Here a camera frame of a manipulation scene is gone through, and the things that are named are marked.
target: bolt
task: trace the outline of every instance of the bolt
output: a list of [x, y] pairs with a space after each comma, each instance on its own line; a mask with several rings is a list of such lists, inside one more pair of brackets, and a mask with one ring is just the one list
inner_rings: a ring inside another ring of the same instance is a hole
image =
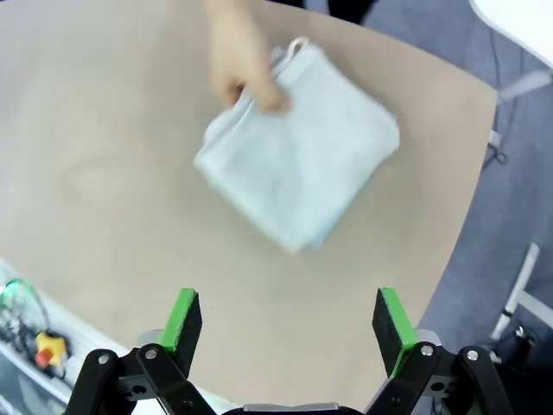
[[100, 365], [104, 365], [105, 363], [107, 363], [107, 361], [110, 359], [110, 356], [108, 354], [102, 354], [99, 358], [98, 358], [98, 363]]
[[432, 346], [422, 346], [421, 353], [424, 356], [431, 356], [432, 354], [434, 354], [434, 349], [432, 348]]
[[467, 358], [470, 361], [476, 361], [478, 360], [478, 352], [476, 350], [469, 350], [467, 351]]
[[155, 359], [155, 357], [157, 356], [157, 352], [154, 348], [151, 348], [150, 350], [147, 350], [144, 355], [146, 356], [146, 359], [151, 360]]

